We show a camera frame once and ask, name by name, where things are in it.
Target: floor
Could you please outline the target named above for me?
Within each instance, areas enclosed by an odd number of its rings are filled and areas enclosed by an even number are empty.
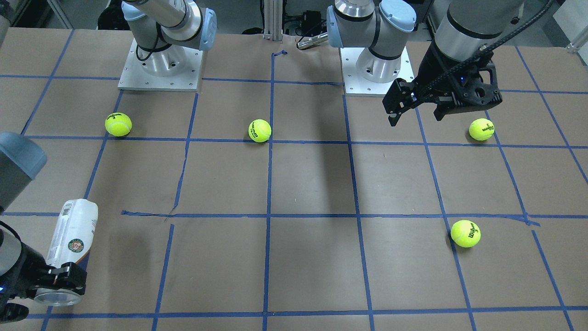
[[[219,35],[197,94],[119,91],[131,40],[6,36],[0,131],[49,161],[2,220],[43,254],[65,201],[99,220],[82,302],[26,301],[3,331],[588,329],[575,55],[500,47],[503,104],[441,122],[423,105],[390,128],[380,99],[343,95],[327,45]],[[427,45],[408,44],[415,70]],[[133,120],[125,138],[104,130],[114,111]],[[483,143],[466,133],[479,117],[497,128]],[[246,136],[255,118],[268,143]],[[471,249],[447,236],[460,219],[481,228]]]

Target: tennis ball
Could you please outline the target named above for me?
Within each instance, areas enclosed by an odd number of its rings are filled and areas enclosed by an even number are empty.
[[[480,241],[482,233],[476,223],[469,220],[461,220],[455,222],[451,227],[451,239],[456,244],[468,248],[472,247]]]
[[[127,115],[121,112],[113,112],[104,121],[104,126],[108,133],[115,137],[122,137],[123,135],[129,134],[133,124]]]
[[[494,124],[487,118],[478,118],[470,124],[470,135],[478,141],[484,141],[494,134]]]
[[[256,143],[265,143],[272,135],[272,127],[265,120],[255,120],[249,124],[249,136]]]

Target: metal mounting plate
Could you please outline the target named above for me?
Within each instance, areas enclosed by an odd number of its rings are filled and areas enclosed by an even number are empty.
[[[359,54],[361,54],[362,51],[363,48],[356,47],[340,49],[343,81],[345,82],[345,94],[356,97],[383,97],[388,92],[392,82],[384,84],[375,83],[368,81],[359,74],[355,63],[358,61]],[[415,78],[415,75],[410,66],[406,47],[402,51],[401,58],[402,66],[397,77],[403,78],[407,82],[411,82]]]
[[[133,39],[125,67],[118,82],[119,90],[131,91],[185,91],[196,92],[200,86],[203,51],[184,47],[188,63],[178,75],[160,77],[143,70],[137,60],[136,41]]]

